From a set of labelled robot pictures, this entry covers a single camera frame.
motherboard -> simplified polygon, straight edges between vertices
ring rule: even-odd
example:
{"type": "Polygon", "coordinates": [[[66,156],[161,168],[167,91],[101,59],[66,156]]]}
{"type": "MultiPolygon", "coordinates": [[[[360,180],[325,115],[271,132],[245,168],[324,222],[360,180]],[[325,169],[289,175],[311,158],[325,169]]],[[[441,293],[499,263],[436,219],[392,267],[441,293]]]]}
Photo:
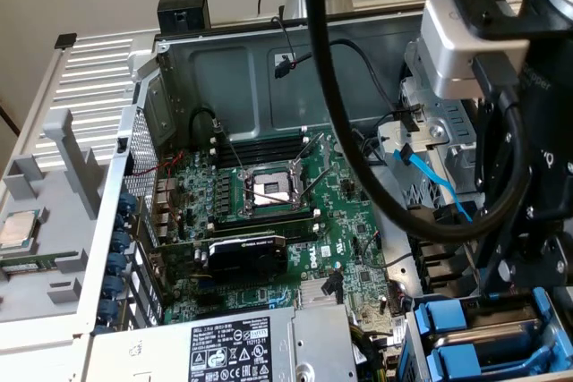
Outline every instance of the motherboard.
{"type": "Polygon", "coordinates": [[[212,143],[167,157],[158,182],[164,322],[344,303],[363,330],[391,331],[372,203],[330,128],[212,143]]]}

green motherboard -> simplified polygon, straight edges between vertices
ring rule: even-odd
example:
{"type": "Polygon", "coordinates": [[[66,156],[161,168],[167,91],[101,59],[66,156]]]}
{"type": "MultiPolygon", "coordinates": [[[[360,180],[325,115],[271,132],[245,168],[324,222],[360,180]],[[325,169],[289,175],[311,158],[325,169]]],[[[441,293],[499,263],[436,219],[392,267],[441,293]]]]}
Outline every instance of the green motherboard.
{"type": "MultiPolygon", "coordinates": [[[[276,201],[277,205],[257,208],[250,217],[266,220],[269,214],[280,214],[284,219],[241,223],[249,219],[243,175],[252,166],[216,168],[208,151],[185,152],[164,173],[165,179],[176,181],[177,190],[172,193],[177,191],[177,196],[170,210],[185,221],[166,225],[164,244],[154,251],[161,258],[173,297],[165,310],[166,324],[228,311],[301,306],[301,284],[326,281],[337,270],[344,277],[343,302],[349,317],[364,330],[389,331],[390,312],[381,309],[381,300],[389,293],[386,272],[364,264],[381,265],[383,257],[375,243],[362,251],[378,231],[372,203],[353,177],[330,128],[313,129],[301,139],[312,144],[300,160],[302,188],[321,175],[320,180],[301,197],[297,208],[276,201]],[[246,283],[217,283],[209,271],[197,270],[197,250],[206,253],[221,238],[253,234],[286,237],[285,273],[246,283]]],[[[280,171],[284,164],[268,163],[264,173],[280,171]]]]}

power supply label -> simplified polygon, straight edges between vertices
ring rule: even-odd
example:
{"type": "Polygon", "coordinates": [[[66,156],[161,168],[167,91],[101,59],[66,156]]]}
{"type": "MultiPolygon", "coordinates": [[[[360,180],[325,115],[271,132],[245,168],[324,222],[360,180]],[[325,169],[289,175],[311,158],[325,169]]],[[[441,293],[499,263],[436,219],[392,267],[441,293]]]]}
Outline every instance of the power supply label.
{"type": "Polygon", "coordinates": [[[195,327],[189,382],[270,382],[270,318],[195,327]]]}

circuit board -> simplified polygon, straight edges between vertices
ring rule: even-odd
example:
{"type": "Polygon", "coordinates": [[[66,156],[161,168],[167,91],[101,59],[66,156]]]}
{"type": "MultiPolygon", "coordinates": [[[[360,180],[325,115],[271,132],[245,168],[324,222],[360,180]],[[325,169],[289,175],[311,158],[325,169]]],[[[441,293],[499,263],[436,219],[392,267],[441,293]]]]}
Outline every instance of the circuit board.
{"type": "Polygon", "coordinates": [[[227,311],[300,306],[301,283],[314,279],[326,281],[334,270],[339,270],[344,277],[343,302],[349,317],[364,330],[389,331],[390,312],[381,311],[381,298],[388,295],[386,273],[364,264],[383,264],[383,257],[374,243],[361,255],[366,242],[378,230],[372,203],[352,176],[342,154],[336,151],[329,128],[313,129],[304,137],[305,142],[315,141],[301,159],[304,187],[322,177],[301,200],[299,208],[277,204],[256,212],[256,216],[271,211],[290,212],[290,217],[301,214],[293,219],[227,229],[226,225],[246,218],[242,168],[212,168],[208,153],[184,153],[174,165],[169,177],[176,178],[179,192],[172,209],[183,217],[190,209],[192,216],[185,219],[183,228],[167,226],[164,244],[155,250],[165,264],[175,299],[165,311],[166,324],[227,311]],[[213,227],[214,223],[222,232],[213,227]],[[286,273],[270,280],[240,284],[218,284],[206,275],[189,275],[197,249],[205,251],[210,242],[220,237],[254,233],[287,238],[286,273]]]}

warning label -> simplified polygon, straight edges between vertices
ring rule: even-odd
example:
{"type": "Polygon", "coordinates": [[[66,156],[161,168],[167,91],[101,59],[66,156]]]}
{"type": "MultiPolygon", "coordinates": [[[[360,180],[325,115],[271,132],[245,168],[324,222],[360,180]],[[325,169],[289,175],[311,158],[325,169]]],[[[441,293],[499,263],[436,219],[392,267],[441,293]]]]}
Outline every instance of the warning label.
{"type": "Polygon", "coordinates": [[[271,364],[268,317],[192,329],[189,382],[269,382],[271,364]]]}

